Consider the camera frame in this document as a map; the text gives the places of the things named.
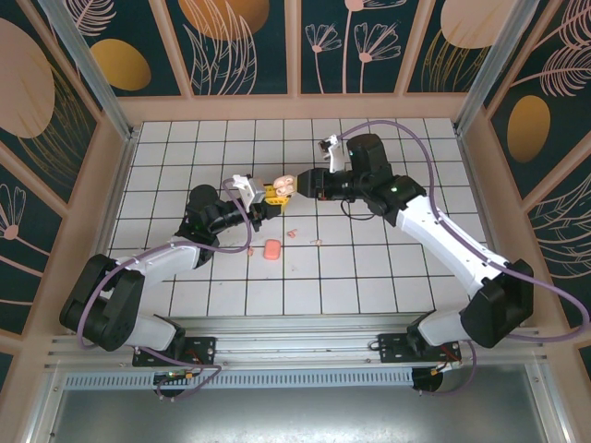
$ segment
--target yellow object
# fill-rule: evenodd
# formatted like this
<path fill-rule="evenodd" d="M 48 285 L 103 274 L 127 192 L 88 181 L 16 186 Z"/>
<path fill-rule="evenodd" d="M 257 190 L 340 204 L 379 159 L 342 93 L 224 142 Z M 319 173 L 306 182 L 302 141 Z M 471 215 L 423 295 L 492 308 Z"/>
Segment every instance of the yellow object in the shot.
<path fill-rule="evenodd" d="M 265 201 L 273 206 L 281 205 L 281 213 L 283 214 L 287 203 L 289 203 L 289 196 L 277 197 L 273 185 L 265 185 L 265 191 Z"/>
<path fill-rule="evenodd" d="M 520 163 L 532 161 L 544 148 L 550 131 L 550 110 L 539 97 L 526 95 L 511 111 L 507 127 L 507 145 Z"/>
<path fill-rule="evenodd" d="M 101 40 L 94 43 L 90 51 L 110 85 L 121 90 L 141 90 L 150 84 L 148 62 L 129 43 L 116 39 Z"/>
<path fill-rule="evenodd" d="M 237 40 L 243 36 L 236 29 L 234 18 L 238 26 L 243 18 L 254 34 L 269 17 L 269 0 L 178 0 L 178 4 L 193 28 L 214 40 Z"/>
<path fill-rule="evenodd" d="M 443 37 L 458 48 L 486 48 L 497 40 L 514 4 L 515 0 L 446 0 L 441 10 Z"/>
<path fill-rule="evenodd" d="M 37 137 L 49 125 L 54 103 L 52 67 L 43 50 L 0 18 L 0 127 L 20 138 Z"/>

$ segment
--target pink object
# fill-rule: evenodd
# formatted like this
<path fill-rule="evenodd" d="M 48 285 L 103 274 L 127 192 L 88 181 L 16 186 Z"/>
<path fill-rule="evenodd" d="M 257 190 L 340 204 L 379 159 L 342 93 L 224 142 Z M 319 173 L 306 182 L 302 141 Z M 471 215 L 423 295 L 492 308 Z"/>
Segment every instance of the pink object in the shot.
<path fill-rule="evenodd" d="M 267 260 L 277 260 L 281 255 L 281 242 L 279 240 L 267 240 L 262 256 Z"/>

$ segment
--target white grid tile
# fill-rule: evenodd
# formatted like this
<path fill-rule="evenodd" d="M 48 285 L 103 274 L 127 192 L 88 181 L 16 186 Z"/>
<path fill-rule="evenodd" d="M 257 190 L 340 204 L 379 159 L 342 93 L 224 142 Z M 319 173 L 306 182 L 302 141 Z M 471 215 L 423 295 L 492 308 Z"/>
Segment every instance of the white grid tile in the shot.
<path fill-rule="evenodd" d="M 172 317 L 205 317 L 210 295 L 209 281 L 177 281 L 170 306 Z"/>
<path fill-rule="evenodd" d="M 139 143 L 167 141 L 170 122 L 145 122 L 139 135 Z"/>
<path fill-rule="evenodd" d="M 285 314 L 320 314 L 319 280 L 285 281 Z"/>
<path fill-rule="evenodd" d="M 168 141 L 195 141 L 199 122 L 173 122 L 170 126 Z"/>
<path fill-rule="evenodd" d="M 279 316 L 282 313 L 282 281 L 249 281 L 247 283 L 247 316 Z"/>
<path fill-rule="evenodd" d="M 357 314 L 359 302 L 355 279 L 322 280 L 322 314 Z"/>
<path fill-rule="evenodd" d="M 169 240 L 178 229 L 188 191 L 195 186 L 209 184 L 219 189 L 222 178 L 233 174 L 254 174 L 271 183 L 283 174 L 299 175 L 315 165 L 327 167 L 314 139 L 340 134 L 364 121 L 147 123 L 120 205 L 111 255 L 137 254 Z M 437 162 L 438 206 L 484 241 L 450 122 L 397 121 L 411 126 L 429 144 Z M 426 164 L 409 136 L 390 126 L 372 126 L 370 132 L 382 137 L 395 174 L 408 174 L 427 187 Z M 344 209 L 353 217 L 369 215 L 362 200 L 345 203 Z M 292 229 L 297 229 L 293 239 L 285 235 Z M 339 201 L 316 202 L 294 195 L 285 214 L 264 221 L 253 237 L 251 257 L 246 252 L 218 253 L 204 266 L 171 277 L 142 308 L 179 317 L 330 315 L 424 312 L 433 308 L 434 299 L 440 307 L 467 298 L 449 270 L 414 238 L 379 217 L 350 220 Z M 244 226 L 219 234 L 221 246 L 240 246 L 245 239 Z M 263 257 L 268 239 L 283 245 L 278 260 Z M 317 239 L 322 245 L 310 243 Z"/>

